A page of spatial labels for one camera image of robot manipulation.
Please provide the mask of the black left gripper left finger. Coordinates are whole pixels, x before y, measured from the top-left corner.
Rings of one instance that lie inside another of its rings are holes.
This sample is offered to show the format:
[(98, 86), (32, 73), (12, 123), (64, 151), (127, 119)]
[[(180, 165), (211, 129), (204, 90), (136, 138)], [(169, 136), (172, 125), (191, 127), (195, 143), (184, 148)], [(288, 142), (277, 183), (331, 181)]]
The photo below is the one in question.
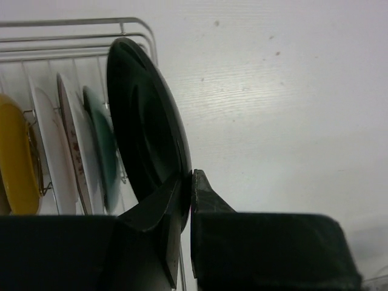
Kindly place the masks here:
[(2, 290), (171, 290), (181, 180), (119, 216), (3, 216)]

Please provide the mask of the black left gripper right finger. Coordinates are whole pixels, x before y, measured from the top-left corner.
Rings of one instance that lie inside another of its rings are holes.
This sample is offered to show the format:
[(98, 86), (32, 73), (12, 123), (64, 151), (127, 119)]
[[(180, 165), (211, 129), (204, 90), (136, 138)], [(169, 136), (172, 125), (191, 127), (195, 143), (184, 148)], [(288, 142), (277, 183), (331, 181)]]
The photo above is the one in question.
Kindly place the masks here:
[(192, 176), (191, 260), (199, 290), (361, 290), (334, 219), (232, 209), (206, 174)]

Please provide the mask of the teal blue patterned plate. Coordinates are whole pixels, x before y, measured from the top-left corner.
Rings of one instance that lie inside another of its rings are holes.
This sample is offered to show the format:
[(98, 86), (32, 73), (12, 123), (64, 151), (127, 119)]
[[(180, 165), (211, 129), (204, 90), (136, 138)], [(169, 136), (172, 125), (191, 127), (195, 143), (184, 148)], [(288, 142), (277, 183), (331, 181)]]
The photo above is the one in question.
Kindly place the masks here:
[(119, 201), (120, 168), (117, 145), (106, 107), (97, 94), (88, 86), (82, 88), (84, 108), (93, 124), (94, 141), (98, 151), (102, 173), (104, 204), (108, 213), (113, 213)]

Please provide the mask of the black plate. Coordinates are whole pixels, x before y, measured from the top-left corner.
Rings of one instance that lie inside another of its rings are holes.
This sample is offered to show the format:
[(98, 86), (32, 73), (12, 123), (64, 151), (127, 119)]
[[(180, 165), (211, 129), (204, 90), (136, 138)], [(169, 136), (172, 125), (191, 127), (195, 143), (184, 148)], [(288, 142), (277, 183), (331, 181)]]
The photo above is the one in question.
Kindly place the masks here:
[(189, 216), (192, 161), (184, 123), (162, 73), (129, 38), (114, 40), (107, 57), (107, 93), (117, 145), (138, 201), (177, 173), (181, 227)]

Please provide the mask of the white plate orange sunburst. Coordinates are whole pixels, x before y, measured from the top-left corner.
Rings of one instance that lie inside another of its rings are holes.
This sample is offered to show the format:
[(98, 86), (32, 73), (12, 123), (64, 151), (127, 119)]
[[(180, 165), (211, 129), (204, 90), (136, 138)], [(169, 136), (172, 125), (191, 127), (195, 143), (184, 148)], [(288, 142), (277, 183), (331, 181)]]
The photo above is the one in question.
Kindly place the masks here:
[(79, 198), (83, 211), (86, 215), (97, 215), (103, 213), (95, 194), (98, 194), (96, 189), (88, 182), (87, 175), (84, 170), (84, 158), (81, 155), (81, 148), (76, 132), (74, 114), (70, 106), (70, 102), (75, 100), (76, 92), (73, 90), (69, 80), (62, 74), (56, 74), (56, 84), (59, 96), (59, 105), (61, 108), (61, 117), (65, 128), (67, 142), (70, 148), (70, 154), (73, 164), (73, 169), (76, 178), (76, 187), (78, 189)]

